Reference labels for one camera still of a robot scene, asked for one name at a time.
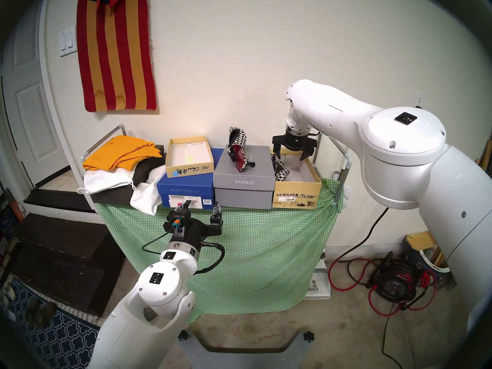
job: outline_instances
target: black square port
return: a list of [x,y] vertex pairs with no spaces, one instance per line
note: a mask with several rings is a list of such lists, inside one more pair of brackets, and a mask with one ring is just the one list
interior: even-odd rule
[[399,121],[402,124],[409,125],[412,124],[412,122],[416,119],[417,117],[415,115],[409,114],[407,112],[403,112],[402,114],[398,115],[395,117],[396,121]]
[[152,276],[150,277],[149,283],[160,284],[160,281],[162,280],[163,276],[164,276],[163,273],[153,273]]
[[175,251],[168,251],[164,254],[164,257],[162,259],[165,259],[165,260],[173,260],[174,259],[174,255],[176,255],[176,252]]

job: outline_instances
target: blue patterned rug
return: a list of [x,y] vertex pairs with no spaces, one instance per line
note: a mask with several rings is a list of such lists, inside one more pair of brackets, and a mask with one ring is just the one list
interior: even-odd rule
[[28,326],[24,321],[24,311],[29,301],[37,297],[41,307],[46,301],[16,278],[11,285],[16,294],[10,307],[17,316],[13,326],[25,342],[53,369],[84,369],[91,360],[99,327],[59,308],[43,329]]

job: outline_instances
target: red and yellow striped banner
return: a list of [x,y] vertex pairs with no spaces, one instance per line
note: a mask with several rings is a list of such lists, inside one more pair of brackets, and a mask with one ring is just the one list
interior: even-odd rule
[[78,0],[77,45],[89,112],[157,107],[147,0]]

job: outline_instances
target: white cloth bag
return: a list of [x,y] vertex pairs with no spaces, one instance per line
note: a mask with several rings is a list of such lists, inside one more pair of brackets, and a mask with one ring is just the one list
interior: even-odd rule
[[132,170],[116,168],[110,172],[101,169],[88,170],[84,174],[84,187],[79,187],[77,193],[94,194],[103,190],[125,185],[131,185],[133,190],[135,190],[135,186],[133,185],[134,173],[135,168]]
[[149,173],[147,182],[138,184],[130,200],[130,205],[148,215],[155,215],[157,206],[162,198],[157,191],[157,183],[166,173],[166,166],[162,165]]

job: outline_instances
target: gray shoe box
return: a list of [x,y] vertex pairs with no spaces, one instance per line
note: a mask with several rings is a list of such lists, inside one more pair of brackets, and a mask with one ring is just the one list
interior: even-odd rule
[[227,154],[227,146],[224,148],[214,170],[215,200],[221,206],[270,209],[275,189],[270,148],[246,145],[244,151],[255,167],[247,166],[244,172],[238,172],[236,163]]

